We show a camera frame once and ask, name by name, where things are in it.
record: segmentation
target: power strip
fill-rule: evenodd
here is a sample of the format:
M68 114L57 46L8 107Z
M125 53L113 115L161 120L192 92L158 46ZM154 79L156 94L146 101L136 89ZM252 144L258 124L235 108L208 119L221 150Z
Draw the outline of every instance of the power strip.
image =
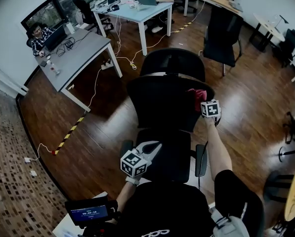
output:
M105 69L108 69L111 67L113 67L112 61L108 61L108 62L106 62L106 64L101 65L101 70L105 70Z

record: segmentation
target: hand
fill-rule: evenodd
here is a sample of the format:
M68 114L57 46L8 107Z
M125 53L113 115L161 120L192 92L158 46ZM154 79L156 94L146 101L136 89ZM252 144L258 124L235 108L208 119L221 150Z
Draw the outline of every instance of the hand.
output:
M209 127L211 124L215 125L215 120L214 118L204 118L205 119L205 123L207 125L207 127Z
M40 51L40 52L39 52L39 56L40 56L40 57L43 57L44 55L45 55L44 51Z

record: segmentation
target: light blue desk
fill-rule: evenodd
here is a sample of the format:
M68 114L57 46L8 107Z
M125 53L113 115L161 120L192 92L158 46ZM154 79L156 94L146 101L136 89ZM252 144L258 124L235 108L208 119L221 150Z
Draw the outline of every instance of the light blue desk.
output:
M139 28L139 34L141 37L141 43L142 43L142 51L143 55L147 55L147 47L146 47L146 39L145 39L145 30L144 30L144 22L151 19L155 15L161 13L162 11L168 10L167 15L167 36L170 36L171 32L171 10L172 10L172 2L161 2L157 6L152 5L140 5L140 11L137 11L135 8L130 8L128 3L125 4L118 4L120 7L117 11L112 11L106 13L106 15L114 16L114 17L120 17L127 19L129 21L133 21L138 24ZM106 37L106 34L104 32L103 26L101 24L99 14L102 14L102 12L105 12L107 10L107 6L101 7L99 9L93 9L94 16L97 20L98 26L101 30L101 33L104 37Z

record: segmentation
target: bottle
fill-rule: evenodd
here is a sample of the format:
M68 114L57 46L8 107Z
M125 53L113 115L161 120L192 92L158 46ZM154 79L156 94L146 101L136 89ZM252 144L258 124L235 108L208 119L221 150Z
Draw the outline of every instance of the bottle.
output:
M49 66L49 68L55 73L55 75L58 75L60 71L55 67L54 63L52 63L50 60L46 62Z
M139 2L138 2L138 0L135 0L135 1L134 1L134 6L135 6L135 9L136 9L137 11L139 11L139 10L140 10L140 7L139 7Z

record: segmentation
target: small display screen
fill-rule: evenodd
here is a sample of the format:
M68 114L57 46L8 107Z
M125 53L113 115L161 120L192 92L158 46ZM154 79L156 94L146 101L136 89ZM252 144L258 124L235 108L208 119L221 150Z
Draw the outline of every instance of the small display screen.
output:
M71 213L74 221L87 221L108 217L108 211L105 205L71 210Z

